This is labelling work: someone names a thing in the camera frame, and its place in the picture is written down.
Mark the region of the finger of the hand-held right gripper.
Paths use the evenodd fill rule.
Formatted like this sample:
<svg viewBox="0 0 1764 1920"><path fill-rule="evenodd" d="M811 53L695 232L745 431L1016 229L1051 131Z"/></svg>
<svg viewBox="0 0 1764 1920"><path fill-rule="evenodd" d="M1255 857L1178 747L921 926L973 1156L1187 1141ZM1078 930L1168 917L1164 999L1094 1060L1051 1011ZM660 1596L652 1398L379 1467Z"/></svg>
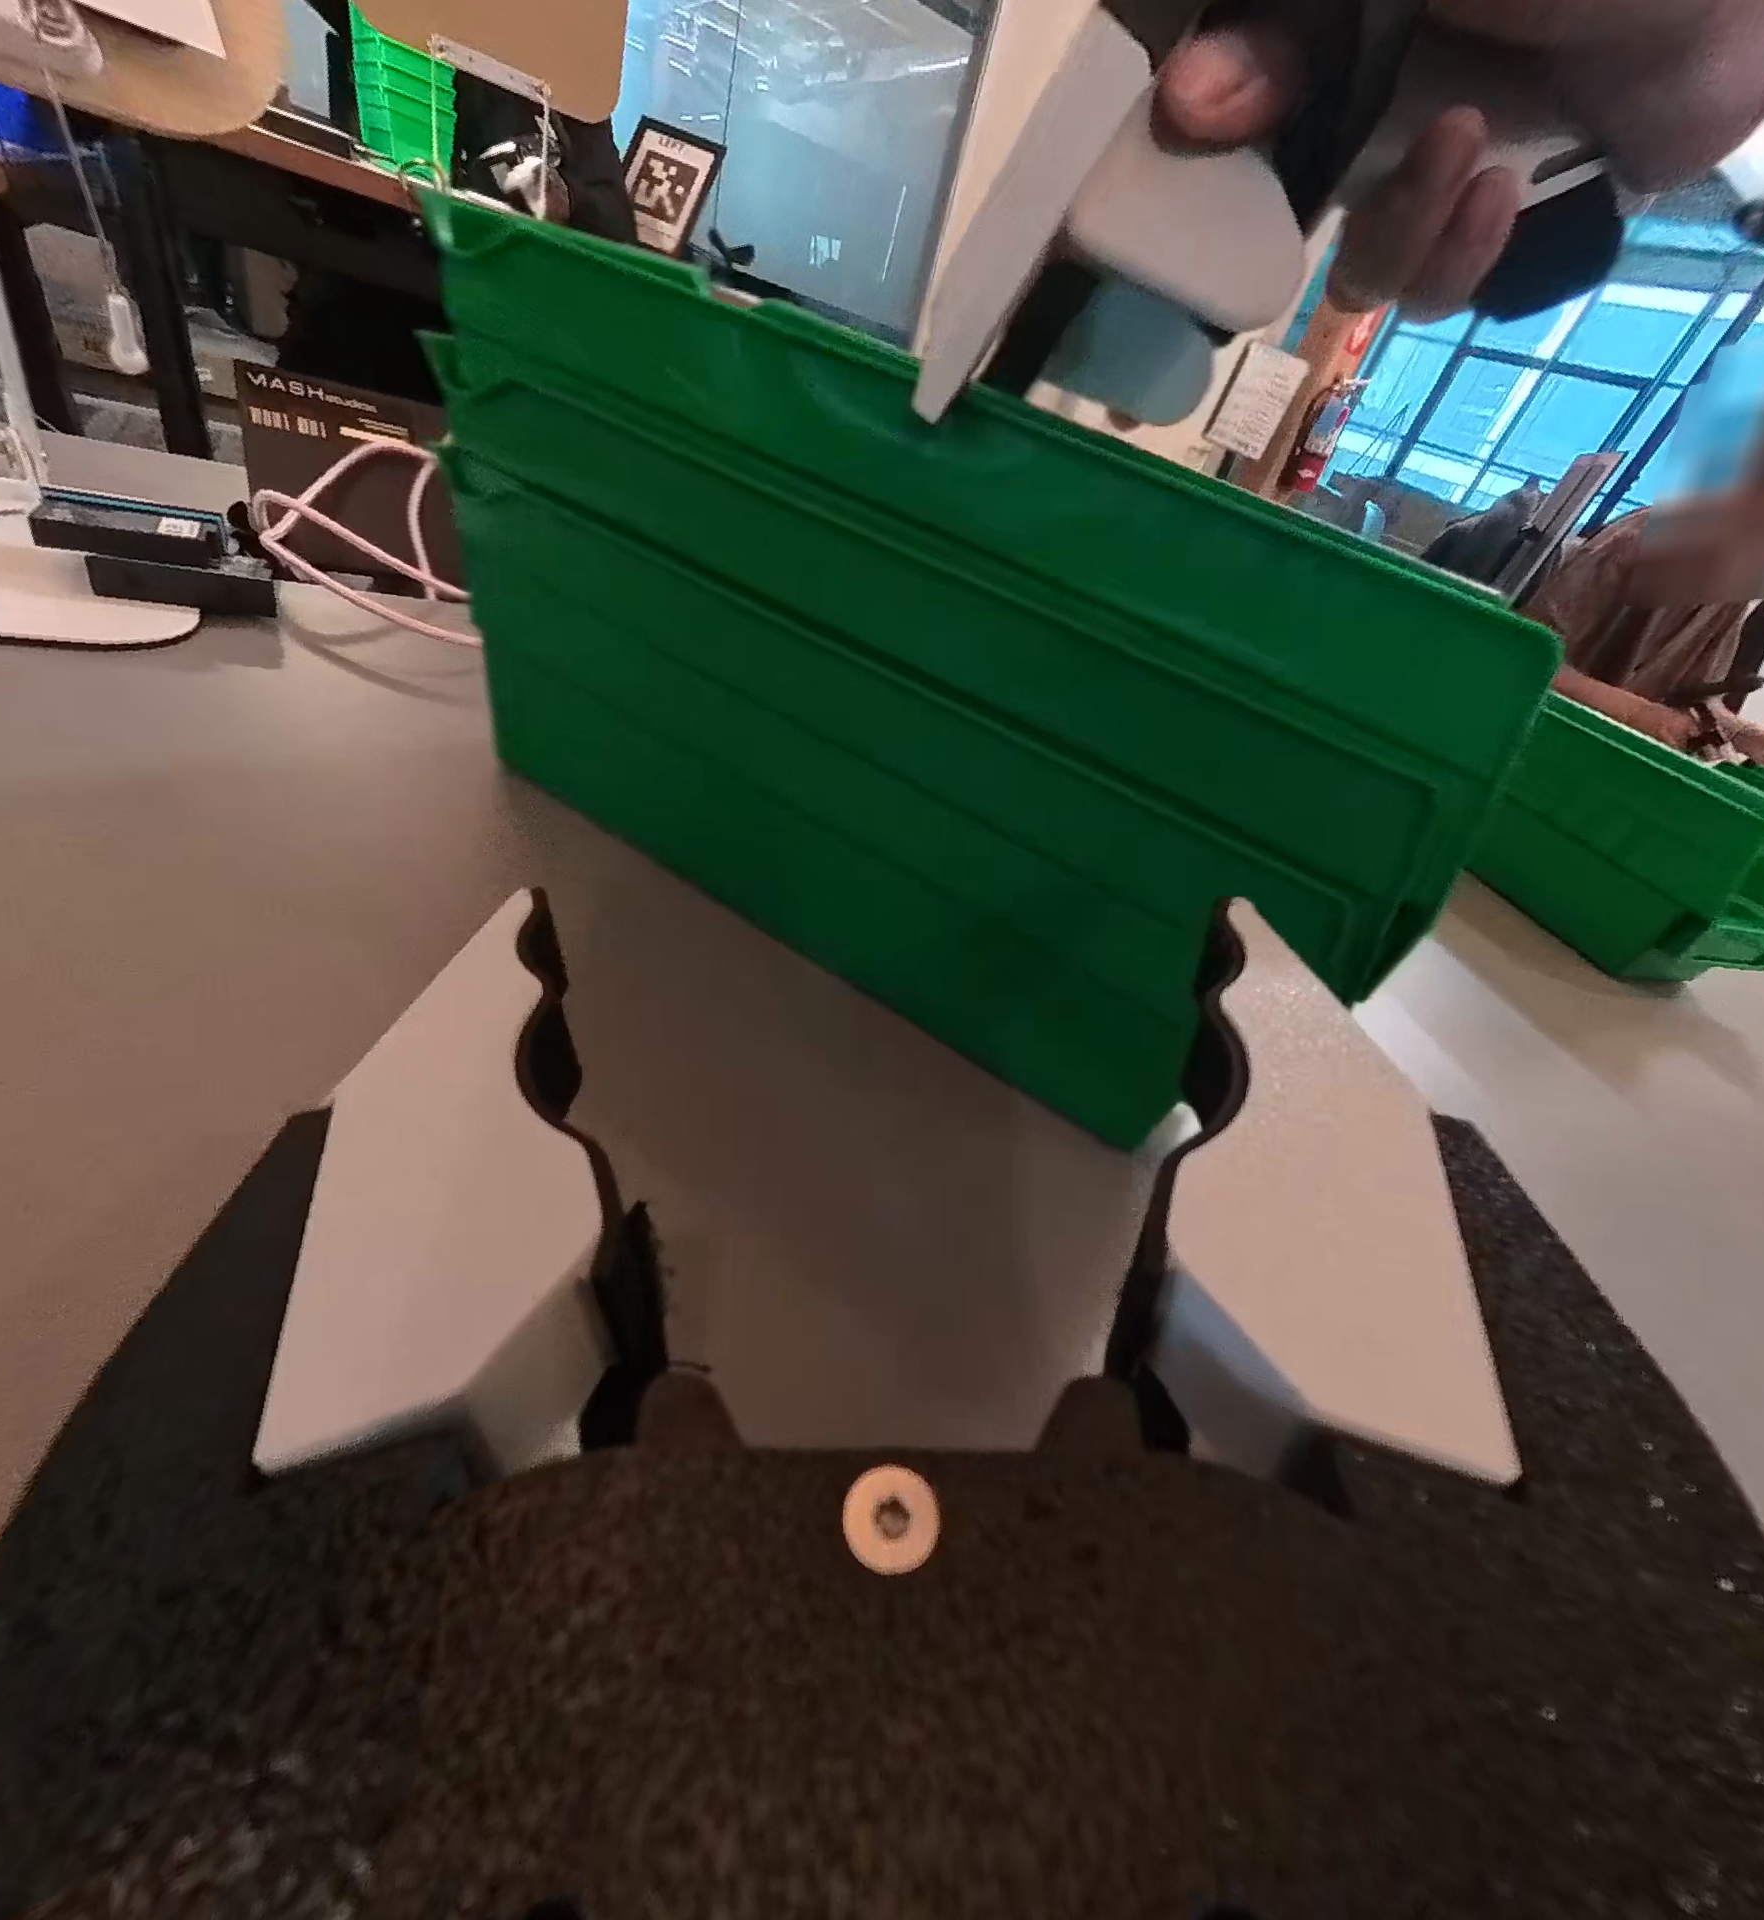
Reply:
<svg viewBox="0 0 1764 1920"><path fill-rule="evenodd" d="M994 350L994 387L1044 383L1142 423L1191 418L1209 391L1216 338L1186 309L1059 258Z"/></svg>
<svg viewBox="0 0 1764 1920"><path fill-rule="evenodd" d="M1094 5L1016 131L929 300L912 409L939 422L1041 273L1088 174L1150 86L1134 34Z"/></svg>

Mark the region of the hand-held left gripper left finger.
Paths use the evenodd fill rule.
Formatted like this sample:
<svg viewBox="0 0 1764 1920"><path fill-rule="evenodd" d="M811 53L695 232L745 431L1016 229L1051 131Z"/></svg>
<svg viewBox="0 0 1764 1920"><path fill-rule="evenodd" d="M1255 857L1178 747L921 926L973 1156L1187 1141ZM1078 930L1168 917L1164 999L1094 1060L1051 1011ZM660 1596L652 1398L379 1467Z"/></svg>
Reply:
<svg viewBox="0 0 1764 1920"><path fill-rule="evenodd" d="M252 1447L420 1437L490 1477L622 1445L666 1369L652 1227L573 1118L550 899L505 899L338 1082Z"/></svg>

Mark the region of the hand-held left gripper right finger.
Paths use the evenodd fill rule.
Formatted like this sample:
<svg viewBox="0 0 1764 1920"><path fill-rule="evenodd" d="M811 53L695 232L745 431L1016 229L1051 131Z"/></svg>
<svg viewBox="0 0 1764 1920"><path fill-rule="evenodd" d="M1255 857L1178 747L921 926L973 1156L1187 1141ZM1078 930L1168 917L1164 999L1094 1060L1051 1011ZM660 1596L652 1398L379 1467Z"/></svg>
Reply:
<svg viewBox="0 0 1764 1920"><path fill-rule="evenodd" d="M1518 1486L1431 1107L1249 899L1216 905L1194 997L1107 1336L1146 1440L1293 1486L1336 1440Z"/></svg>

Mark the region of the person's right hand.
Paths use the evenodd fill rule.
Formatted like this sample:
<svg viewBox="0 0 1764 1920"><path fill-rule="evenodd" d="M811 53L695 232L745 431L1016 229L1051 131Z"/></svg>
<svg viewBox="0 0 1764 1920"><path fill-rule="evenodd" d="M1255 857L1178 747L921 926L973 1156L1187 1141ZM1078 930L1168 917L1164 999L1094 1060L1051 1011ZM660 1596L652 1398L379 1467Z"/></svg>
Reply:
<svg viewBox="0 0 1764 1920"><path fill-rule="evenodd" d="M1701 179L1764 124L1764 2L1431 2L1426 21L1532 58L1561 115L1614 158L1637 194ZM1310 82L1310 7L1238 5L1157 78L1178 142L1267 139ZM1486 120L1442 110L1346 217L1326 300L1446 318L1471 304L1518 222L1518 179L1493 166Z"/></svg>

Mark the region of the red fire extinguisher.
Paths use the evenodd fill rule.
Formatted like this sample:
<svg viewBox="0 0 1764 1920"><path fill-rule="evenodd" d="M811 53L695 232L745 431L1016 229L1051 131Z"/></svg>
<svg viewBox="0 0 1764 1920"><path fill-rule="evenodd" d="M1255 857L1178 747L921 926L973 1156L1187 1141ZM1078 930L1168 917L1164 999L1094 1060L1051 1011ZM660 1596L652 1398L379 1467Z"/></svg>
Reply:
<svg viewBox="0 0 1764 1920"><path fill-rule="evenodd" d="M1306 409L1289 449L1277 469L1276 493L1281 499L1314 493L1334 456L1341 436L1367 394L1365 378L1342 378L1321 387Z"/></svg>

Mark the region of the fiducial tag sign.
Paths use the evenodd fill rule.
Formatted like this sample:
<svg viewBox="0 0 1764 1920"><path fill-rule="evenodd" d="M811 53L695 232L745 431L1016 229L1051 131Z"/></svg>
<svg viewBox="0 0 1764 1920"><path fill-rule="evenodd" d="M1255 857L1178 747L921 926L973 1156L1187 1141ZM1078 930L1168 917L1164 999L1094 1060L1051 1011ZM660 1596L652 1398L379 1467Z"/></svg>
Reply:
<svg viewBox="0 0 1764 1920"><path fill-rule="evenodd" d="M703 206L721 174L725 145L642 115L622 158L622 179L636 244L686 258Z"/></svg>

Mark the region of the tan rounded panel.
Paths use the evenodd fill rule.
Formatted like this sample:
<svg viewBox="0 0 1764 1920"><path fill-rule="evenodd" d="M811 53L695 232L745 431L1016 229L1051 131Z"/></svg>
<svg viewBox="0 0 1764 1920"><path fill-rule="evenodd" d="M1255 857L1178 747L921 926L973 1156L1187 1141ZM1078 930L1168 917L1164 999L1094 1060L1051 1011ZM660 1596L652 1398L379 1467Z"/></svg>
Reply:
<svg viewBox="0 0 1764 1920"><path fill-rule="evenodd" d="M498 86L522 77L553 110L600 124L618 105L628 2L358 2L369 25L433 58L477 56Z"/></svg>

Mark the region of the small green bin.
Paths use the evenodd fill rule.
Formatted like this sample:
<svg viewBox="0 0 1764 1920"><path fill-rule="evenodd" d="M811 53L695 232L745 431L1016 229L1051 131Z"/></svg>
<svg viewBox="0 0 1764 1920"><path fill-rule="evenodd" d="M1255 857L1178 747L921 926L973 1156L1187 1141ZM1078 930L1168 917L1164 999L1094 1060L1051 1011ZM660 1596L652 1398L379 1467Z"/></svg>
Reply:
<svg viewBox="0 0 1764 1920"><path fill-rule="evenodd" d="M380 32L356 7L348 7L348 46L362 149L392 169L446 172L455 137L454 69Z"/></svg>

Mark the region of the long wooden desk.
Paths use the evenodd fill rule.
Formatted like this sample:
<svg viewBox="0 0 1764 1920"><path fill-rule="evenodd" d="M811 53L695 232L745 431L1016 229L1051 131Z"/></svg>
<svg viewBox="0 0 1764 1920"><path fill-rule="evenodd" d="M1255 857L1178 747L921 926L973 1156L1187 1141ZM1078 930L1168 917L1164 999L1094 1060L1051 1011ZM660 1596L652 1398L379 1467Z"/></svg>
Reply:
<svg viewBox="0 0 1764 1920"><path fill-rule="evenodd" d="M287 268L277 368L437 404L420 346L446 326L437 257L392 174L258 128L139 145L174 239Z"/></svg>

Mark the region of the black printed box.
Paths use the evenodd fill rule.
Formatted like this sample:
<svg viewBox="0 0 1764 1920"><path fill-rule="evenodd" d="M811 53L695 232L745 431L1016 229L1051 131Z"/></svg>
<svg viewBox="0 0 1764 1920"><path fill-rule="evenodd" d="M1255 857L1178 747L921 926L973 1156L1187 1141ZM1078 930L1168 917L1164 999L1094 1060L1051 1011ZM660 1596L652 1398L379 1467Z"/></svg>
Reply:
<svg viewBox="0 0 1764 1920"><path fill-rule="evenodd" d="M437 463L441 409L252 364L237 364L235 387L248 493L314 496L282 537L285 550L401 593L423 591L406 569L464 588Z"/></svg>

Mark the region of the black rectangular box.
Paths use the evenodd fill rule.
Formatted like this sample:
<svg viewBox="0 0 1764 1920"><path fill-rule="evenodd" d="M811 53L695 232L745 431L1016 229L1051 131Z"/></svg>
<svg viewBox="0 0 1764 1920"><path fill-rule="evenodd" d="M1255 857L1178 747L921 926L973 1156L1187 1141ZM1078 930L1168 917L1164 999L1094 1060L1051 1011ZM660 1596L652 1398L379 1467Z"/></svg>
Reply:
<svg viewBox="0 0 1764 1920"><path fill-rule="evenodd" d="M219 618L277 619L276 581L245 564L191 567L109 554L82 557L96 597Z"/></svg>

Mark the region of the white flat stand base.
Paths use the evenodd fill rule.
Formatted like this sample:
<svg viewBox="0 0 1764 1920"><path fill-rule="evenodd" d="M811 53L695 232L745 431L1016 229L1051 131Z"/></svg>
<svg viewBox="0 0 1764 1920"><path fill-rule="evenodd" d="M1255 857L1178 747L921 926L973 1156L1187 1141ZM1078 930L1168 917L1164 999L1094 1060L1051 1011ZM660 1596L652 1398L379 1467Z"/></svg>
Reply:
<svg viewBox="0 0 1764 1920"><path fill-rule="evenodd" d="M0 644L130 653L177 646L201 613L102 600L91 591L82 554L29 541L27 513L40 490L0 477Z"/></svg>

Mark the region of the instruction sheet on stand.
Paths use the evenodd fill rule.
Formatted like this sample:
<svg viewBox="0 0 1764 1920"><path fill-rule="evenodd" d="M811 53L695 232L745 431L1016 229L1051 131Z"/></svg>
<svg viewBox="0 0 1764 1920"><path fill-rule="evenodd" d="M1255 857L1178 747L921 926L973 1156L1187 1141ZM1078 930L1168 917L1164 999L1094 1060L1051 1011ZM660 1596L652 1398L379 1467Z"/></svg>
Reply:
<svg viewBox="0 0 1764 1920"><path fill-rule="evenodd" d="M123 128L206 139L269 110L285 69L277 2L213 2L228 58L146 42L78 2L0 2L0 82Z"/></svg>

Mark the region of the black box blue edge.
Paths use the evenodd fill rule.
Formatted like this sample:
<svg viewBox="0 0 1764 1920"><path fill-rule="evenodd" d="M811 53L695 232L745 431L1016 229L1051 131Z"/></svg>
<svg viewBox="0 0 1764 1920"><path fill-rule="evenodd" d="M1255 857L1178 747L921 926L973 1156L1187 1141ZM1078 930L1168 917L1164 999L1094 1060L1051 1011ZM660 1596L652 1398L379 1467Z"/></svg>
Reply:
<svg viewBox="0 0 1764 1920"><path fill-rule="evenodd" d="M127 562L213 569L231 554L221 516L101 493L44 490L27 529L33 546Z"/></svg>

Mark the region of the wall notice sheet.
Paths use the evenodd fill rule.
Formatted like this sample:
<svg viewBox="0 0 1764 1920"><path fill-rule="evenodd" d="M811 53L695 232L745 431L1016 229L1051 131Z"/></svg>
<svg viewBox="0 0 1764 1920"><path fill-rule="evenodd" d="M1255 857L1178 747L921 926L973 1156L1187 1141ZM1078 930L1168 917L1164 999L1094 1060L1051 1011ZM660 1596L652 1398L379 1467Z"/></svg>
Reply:
<svg viewBox="0 0 1764 1920"><path fill-rule="evenodd" d="M1242 461L1260 461L1308 378L1308 364L1249 341L1208 427L1209 439Z"/></svg>

